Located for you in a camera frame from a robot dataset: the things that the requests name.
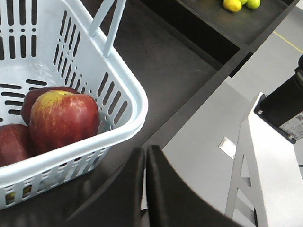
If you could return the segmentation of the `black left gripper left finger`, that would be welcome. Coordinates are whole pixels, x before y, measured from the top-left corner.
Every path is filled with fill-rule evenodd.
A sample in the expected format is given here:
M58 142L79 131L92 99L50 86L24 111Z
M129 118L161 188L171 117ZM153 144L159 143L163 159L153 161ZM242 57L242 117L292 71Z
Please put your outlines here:
M110 152L97 169L82 177L64 208L60 227L138 227L145 153L135 147L126 154Z

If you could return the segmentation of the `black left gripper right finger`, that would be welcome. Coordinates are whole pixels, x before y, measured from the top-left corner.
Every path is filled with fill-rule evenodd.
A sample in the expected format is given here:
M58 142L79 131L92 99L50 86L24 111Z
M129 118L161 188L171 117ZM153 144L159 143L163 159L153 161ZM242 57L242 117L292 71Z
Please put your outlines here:
M147 149L146 195L152 227L238 227L200 198L176 173L158 145Z

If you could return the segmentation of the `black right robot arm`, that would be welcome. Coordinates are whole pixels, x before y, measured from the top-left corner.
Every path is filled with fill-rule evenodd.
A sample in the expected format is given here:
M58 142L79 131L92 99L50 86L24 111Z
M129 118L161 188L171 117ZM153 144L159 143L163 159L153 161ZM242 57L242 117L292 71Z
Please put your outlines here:
M303 58L294 75L269 95L262 95L254 113L292 144L303 138Z

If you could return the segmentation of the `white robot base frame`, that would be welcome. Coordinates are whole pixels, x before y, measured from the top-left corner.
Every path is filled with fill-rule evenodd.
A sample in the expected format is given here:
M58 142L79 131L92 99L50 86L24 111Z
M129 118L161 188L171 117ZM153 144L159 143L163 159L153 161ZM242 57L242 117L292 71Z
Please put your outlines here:
M241 123L225 215L241 212L260 227L303 225L303 180L294 146L255 113L259 93Z

